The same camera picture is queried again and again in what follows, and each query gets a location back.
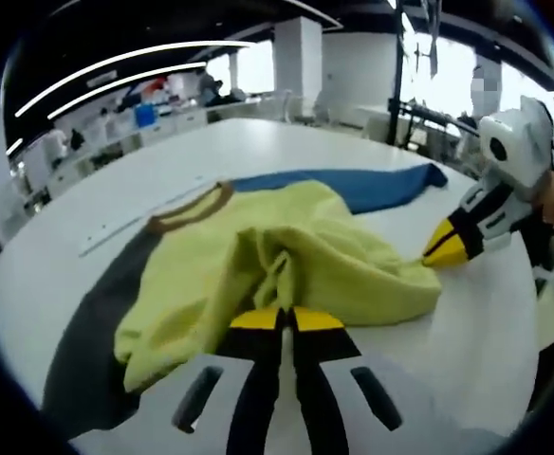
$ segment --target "ceiling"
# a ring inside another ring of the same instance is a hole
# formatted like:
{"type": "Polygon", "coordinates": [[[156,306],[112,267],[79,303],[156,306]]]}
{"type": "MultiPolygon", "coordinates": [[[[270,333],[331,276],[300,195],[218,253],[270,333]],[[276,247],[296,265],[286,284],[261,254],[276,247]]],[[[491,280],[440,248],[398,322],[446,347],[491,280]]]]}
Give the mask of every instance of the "ceiling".
{"type": "MultiPolygon", "coordinates": [[[[340,31],[394,31],[393,15],[383,0],[305,0],[315,9],[337,18],[340,31]],[[359,7],[379,6],[379,10],[359,7]]],[[[420,0],[407,0],[406,6],[420,7],[420,0]]],[[[86,66],[124,52],[197,40],[223,40],[261,24],[247,41],[271,37],[270,24],[305,15],[319,20],[325,28],[333,24],[288,3],[287,0],[52,0],[45,4],[46,18],[29,24],[15,46],[5,79],[5,119],[8,143],[17,137],[31,138],[48,127],[47,113],[89,88],[85,82],[110,69],[117,69],[119,79],[156,69],[182,64],[193,59],[199,48],[157,52],[119,62],[90,73],[56,90],[34,105],[20,118],[14,113],[32,97],[56,81],[86,66]]],[[[534,56],[548,62],[539,35],[525,23],[495,20],[490,2],[443,0],[443,11],[495,29],[534,56]]],[[[424,21],[413,20],[423,29],[424,21]]],[[[443,35],[455,35],[459,41],[475,41],[457,27],[442,27],[443,35]]],[[[225,52],[228,49],[217,49],[225,52]]]]}

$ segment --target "table surface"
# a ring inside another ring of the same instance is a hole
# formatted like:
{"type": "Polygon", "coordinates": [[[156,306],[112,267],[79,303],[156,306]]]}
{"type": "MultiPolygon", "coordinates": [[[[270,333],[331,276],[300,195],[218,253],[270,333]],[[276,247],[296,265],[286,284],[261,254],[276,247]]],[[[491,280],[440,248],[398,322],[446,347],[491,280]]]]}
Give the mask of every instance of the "table surface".
{"type": "MultiPolygon", "coordinates": [[[[231,119],[125,156],[35,216],[0,256],[0,355],[37,406],[56,346],[83,294],[141,228],[137,222],[84,257],[83,239],[132,210],[152,207],[203,179],[296,169],[391,171],[428,162],[343,134],[258,119],[231,119]]],[[[417,258],[472,181],[439,165],[446,189],[404,207],[359,216],[405,258],[417,258]]],[[[432,315],[392,327],[351,329],[428,384],[465,427],[501,434],[526,412],[538,363],[536,297],[521,237],[470,264],[439,272],[432,315]]]]}

